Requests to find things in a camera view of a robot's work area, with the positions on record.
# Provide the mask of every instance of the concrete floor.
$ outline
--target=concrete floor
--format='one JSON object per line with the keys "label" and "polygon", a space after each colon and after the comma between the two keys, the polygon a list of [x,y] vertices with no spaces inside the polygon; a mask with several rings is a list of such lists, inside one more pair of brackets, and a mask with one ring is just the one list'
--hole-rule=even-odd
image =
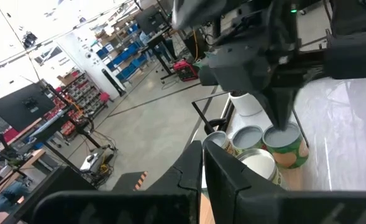
{"label": "concrete floor", "polygon": [[[228,22],[222,23],[224,28],[228,27]],[[305,16],[299,15],[298,28],[303,43],[324,36],[328,25],[322,7],[315,7]],[[180,45],[177,40],[175,48],[181,50]],[[318,42],[303,50],[317,47]],[[163,90],[165,86],[161,84],[160,77],[164,75],[166,72],[160,70],[157,61],[150,63],[143,72],[133,76],[128,94],[110,103],[109,108],[95,119],[96,130],[115,139],[119,149],[114,173],[101,187],[102,190],[111,190],[122,174],[138,171],[149,172],[142,186],[146,189],[175,162],[191,138],[202,140],[206,136],[203,123],[191,102],[222,90],[213,86],[197,85],[199,80],[174,83],[177,77],[166,79],[166,87],[170,87]],[[214,98],[208,106],[206,117],[219,118],[226,100],[227,95]],[[199,102],[199,107],[204,108],[206,102]],[[191,133],[197,127],[199,129],[193,136]],[[97,134],[92,137],[100,144],[107,144]],[[71,146],[63,146],[60,152],[80,167],[88,155],[88,148],[93,147],[89,141],[78,136],[71,142]]]}

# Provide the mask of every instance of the tin can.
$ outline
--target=tin can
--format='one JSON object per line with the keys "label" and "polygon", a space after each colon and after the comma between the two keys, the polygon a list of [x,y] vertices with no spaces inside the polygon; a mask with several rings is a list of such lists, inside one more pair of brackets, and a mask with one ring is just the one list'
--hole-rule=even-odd
{"label": "tin can", "polygon": [[235,156],[235,150],[232,147],[230,139],[227,138],[227,134],[224,131],[215,131],[210,135],[208,135],[206,139],[203,141],[202,146],[204,147],[205,143],[208,141],[216,143],[218,146],[222,147],[229,154]]}
{"label": "tin can", "polygon": [[239,129],[232,137],[232,147],[236,155],[249,149],[267,150],[262,140],[263,130],[259,126],[246,126]]}
{"label": "tin can", "polygon": [[263,134],[263,142],[280,167],[294,169],[308,159],[309,150],[299,126],[295,123],[289,123],[285,131],[277,130],[273,126],[267,128]]}
{"label": "tin can", "polygon": [[261,175],[267,180],[273,182],[284,189],[288,190],[288,184],[283,179],[278,170],[272,155],[263,149],[251,149],[241,153],[238,157],[243,164],[256,174]]}

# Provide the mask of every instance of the monitor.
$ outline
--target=monitor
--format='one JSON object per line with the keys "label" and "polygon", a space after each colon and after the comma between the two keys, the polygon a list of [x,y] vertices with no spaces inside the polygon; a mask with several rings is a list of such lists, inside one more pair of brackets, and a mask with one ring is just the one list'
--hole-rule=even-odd
{"label": "monitor", "polygon": [[38,83],[0,98],[0,117],[22,131],[55,107]]}
{"label": "monitor", "polygon": [[147,35],[151,32],[157,32],[159,26],[165,22],[155,6],[150,6],[138,13],[135,20],[140,25],[141,30]]}

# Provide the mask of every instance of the black desk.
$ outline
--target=black desk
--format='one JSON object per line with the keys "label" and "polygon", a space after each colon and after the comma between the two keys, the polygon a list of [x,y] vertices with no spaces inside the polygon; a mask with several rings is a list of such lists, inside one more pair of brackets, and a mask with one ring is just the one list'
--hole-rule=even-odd
{"label": "black desk", "polygon": [[163,34],[168,32],[170,30],[170,27],[157,32],[147,43],[147,46],[144,47],[144,49],[141,50],[142,53],[148,51],[148,50],[152,50],[152,52],[155,54],[156,58],[158,59],[158,61],[161,63],[162,67],[165,69],[165,71],[168,73],[167,76],[164,76],[161,78],[161,80],[164,80],[172,75],[175,74],[175,72],[170,71],[169,67],[166,65],[166,63],[163,61],[161,55],[159,52],[156,51],[155,47],[158,44],[163,44],[164,47],[166,47],[166,50],[168,51],[168,53],[172,56],[173,60],[177,60],[176,55],[173,53],[173,51],[168,47],[168,45],[166,44],[166,40],[163,37]]}

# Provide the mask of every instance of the white table surface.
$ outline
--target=white table surface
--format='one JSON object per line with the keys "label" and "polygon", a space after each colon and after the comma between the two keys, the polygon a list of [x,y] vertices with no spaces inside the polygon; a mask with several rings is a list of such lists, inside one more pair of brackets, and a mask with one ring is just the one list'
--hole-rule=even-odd
{"label": "white table surface", "polygon": [[[291,190],[366,190],[366,79],[311,82],[295,109],[310,155],[300,168],[281,170]],[[228,137],[246,125],[264,131],[271,122],[264,111],[249,117],[234,112]]]}

